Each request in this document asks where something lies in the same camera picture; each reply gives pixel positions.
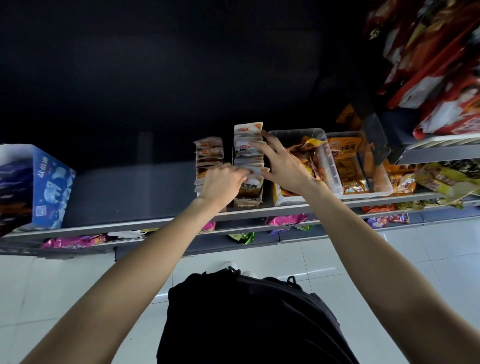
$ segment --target hand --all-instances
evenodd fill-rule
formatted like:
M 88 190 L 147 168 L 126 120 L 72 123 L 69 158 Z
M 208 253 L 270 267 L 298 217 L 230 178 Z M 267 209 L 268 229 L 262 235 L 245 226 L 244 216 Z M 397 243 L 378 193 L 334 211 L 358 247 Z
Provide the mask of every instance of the hand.
M 231 163 L 211 168 L 205 175 L 199 198 L 218 207 L 220 211 L 238 195 L 240 186 L 249 173 L 248 169 L 232 166 Z
M 305 188 L 318 184 L 319 181 L 310 175 L 298 158 L 283 147 L 278 138 L 263 130 L 262 136 L 267 144 L 255 141 L 250 144 L 260 149 L 270 160 L 271 172 L 262 172 L 265 179 L 300 195 Z

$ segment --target pink snack package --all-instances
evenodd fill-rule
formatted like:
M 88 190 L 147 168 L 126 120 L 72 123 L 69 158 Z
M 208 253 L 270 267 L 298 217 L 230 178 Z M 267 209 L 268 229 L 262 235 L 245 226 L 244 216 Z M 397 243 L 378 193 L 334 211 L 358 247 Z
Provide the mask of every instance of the pink snack package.
M 106 234 L 74 236 L 70 238 L 52 238 L 48 239 L 42 245 L 42 249 L 48 248 L 69 248 L 78 249 L 87 246 L 98 245 L 107 241 Z
M 287 216 L 277 216 L 276 218 L 268 218 L 267 223 L 270 226 L 293 226 L 304 222 L 307 219 L 307 215 L 298 214 L 298 215 L 287 215 Z
M 216 224 L 215 221 L 209 221 L 204 227 L 202 227 L 202 230 L 200 231 L 200 233 L 211 232 L 215 230 L 215 224 Z

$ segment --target blue box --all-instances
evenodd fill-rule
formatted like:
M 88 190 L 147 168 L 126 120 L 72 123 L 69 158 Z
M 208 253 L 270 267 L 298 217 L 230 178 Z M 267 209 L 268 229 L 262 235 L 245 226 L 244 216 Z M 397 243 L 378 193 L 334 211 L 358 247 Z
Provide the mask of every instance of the blue box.
M 15 230 L 59 229 L 76 172 L 34 145 L 0 145 L 0 166 L 15 161 L 28 164 L 29 160 L 33 182 L 32 218 L 30 223 Z

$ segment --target white shoe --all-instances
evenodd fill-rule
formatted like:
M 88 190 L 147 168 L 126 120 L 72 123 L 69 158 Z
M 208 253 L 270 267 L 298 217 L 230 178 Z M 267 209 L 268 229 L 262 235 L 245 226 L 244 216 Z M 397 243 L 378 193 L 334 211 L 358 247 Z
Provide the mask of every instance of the white shoe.
M 242 275 L 247 276 L 247 277 L 252 277 L 252 278 L 258 278 L 255 273 L 250 272 L 250 271 L 243 272 Z
M 232 262 L 232 261 L 228 261 L 228 262 L 225 262 L 219 270 L 222 270 L 222 269 L 225 269 L 225 268 L 228 268 L 228 267 L 232 267 L 233 269 L 235 270 L 238 270 L 239 266 L 237 265 L 237 263 L 235 262 Z

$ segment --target transparent plastic box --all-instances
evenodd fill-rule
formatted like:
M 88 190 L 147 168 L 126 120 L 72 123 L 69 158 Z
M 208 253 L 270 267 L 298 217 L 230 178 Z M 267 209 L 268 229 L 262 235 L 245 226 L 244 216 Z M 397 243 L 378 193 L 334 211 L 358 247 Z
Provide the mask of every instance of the transparent plastic box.
M 327 137 L 323 129 L 293 129 L 293 130 L 273 130 L 269 132 L 271 135 L 276 136 L 280 142 L 289 147 L 295 144 L 299 144 L 300 140 L 308 135 L 310 138 L 315 138 L 324 142 L 327 142 Z M 323 143 L 317 147 L 320 168 L 325 173 L 325 184 L 334 193 L 335 196 L 341 197 L 343 195 L 342 182 L 336 170 L 335 162 L 333 160 L 332 152 L 328 143 Z M 305 204 L 306 201 L 301 196 L 282 196 L 280 193 L 280 187 L 276 183 L 272 183 L 274 204 L 275 206 L 288 206 Z
M 383 165 L 376 166 L 373 161 L 372 149 L 367 141 L 367 137 L 363 131 L 356 132 L 338 132 L 327 133 L 326 137 L 329 138 L 348 138 L 359 137 L 362 138 L 362 142 L 358 148 L 357 156 L 362 168 L 365 178 L 367 180 L 368 187 L 371 192 L 363 194 L 343 194 L 338 198 L 341 200 L 360 200 L 368 199 L 372 197 L 389 196 L 393 193 L 393 186 L 388 178 L 388 174 L 385 171 Z

